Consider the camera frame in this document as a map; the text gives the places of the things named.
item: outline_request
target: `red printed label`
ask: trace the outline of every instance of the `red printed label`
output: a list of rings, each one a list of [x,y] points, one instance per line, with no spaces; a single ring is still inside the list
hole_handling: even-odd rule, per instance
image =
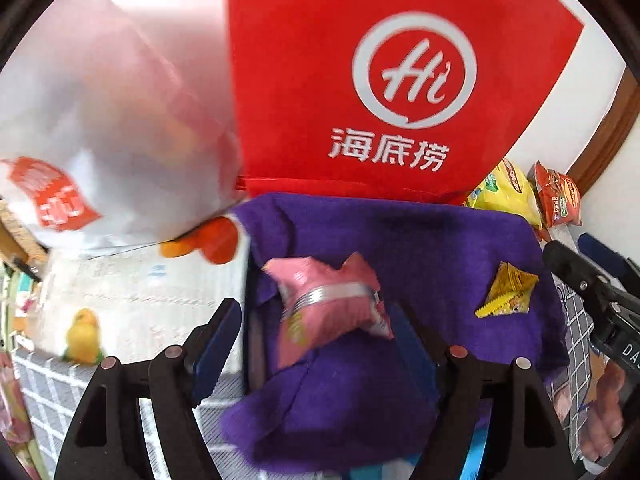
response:
[[[85,202],[75,182],[42,160],[19,157],[9,180],[31,198],[43,227],[78,231],[102,217]]]

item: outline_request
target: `yellow parrot toy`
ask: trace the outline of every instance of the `yellow parrot toy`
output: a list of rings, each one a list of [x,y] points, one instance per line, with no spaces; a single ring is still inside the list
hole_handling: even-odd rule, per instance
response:
[[[76,312],[71,328],[66,332],[65,361],[97,365],[103,359],[100,350],[100,326],[95,314],[88,308]]]

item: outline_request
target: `gray checkered mat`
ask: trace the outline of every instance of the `gray checkered mat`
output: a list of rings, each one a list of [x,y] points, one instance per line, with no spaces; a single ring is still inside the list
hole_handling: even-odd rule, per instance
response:
[[[43,352],[14,352],[14,368],[20,380],[36,441],[52,479],[71,419],[95,367],[72,365]],[[242,375],[220,377],[213,395],[194,410],[207,448],[223,480],[315,480],[315,474],[278,475],[249,466],[221,434],[219,419],[225,408],[242,396]],[[156,480],[170,480],[156,431],[151,401],[140,400],[146,449]]]
[[[564,308],[567,332],[566,347],[569,351],[569,366],[552,382],[549,393],[553,397],[565,384],[571,393],[571,411],[562,422],[562,429],[569,442],[572,457],[580,456],[578,433],[587,421],[584,399],[591,385],[591,363],[589,361],[589,332],[593,328],[591,317],[584,311],[582,299],[556,277],[558,295]]]

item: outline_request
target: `pink snack bag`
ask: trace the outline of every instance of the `pink snack bag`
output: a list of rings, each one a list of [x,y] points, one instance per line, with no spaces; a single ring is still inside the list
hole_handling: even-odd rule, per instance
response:
[[[310,256],[274,258],[262,270],[276,280],[284,302],[278,369],[356,328],[393,339],[380,283],[360,254],[349,256],[339,270]]]

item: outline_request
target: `plastic wrapper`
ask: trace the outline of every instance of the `plastic wrapper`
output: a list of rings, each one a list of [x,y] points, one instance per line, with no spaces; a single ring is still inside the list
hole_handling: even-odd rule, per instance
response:
[[[542,228],[536,195],[524,173],[503,159],[468,196],[466,206],[520,215],[534,229]]]
[[[0,73],[0,196],[46,246],[171,240],[236,200],[211,108],[110,0],[56,0]]]
[[[526,314],[531,293],[539,277],[524,272],[507,262],[500,262],[484,305],[476,310],[476,317]]]
[[[575,182],[562,173],[548,170],[540,161],[534,167],[538,199],[544,213],[545,225],[582,225],[580,192]]]
[[[393,337],[376,273],[358,253],[339,270],[311,257],[276,258],[263,270],[278,282],[284,303],[278,368],[356,328]]]

